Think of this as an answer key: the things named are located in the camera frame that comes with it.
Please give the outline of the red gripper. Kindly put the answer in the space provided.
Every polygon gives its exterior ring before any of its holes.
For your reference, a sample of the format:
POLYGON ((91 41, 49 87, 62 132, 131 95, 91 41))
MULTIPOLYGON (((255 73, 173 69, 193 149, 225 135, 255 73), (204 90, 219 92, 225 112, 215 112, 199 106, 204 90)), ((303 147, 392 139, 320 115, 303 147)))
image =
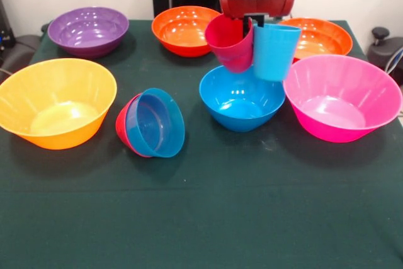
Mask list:
POLYGON ((253 20, 257 26, 264 26, 265 15, 272 18, 280 18, 291 13, 294 0, 219 0, 224 15, 242 19, 242 34, 246 38, 253 21, 249 14, 253 14, 253 20))

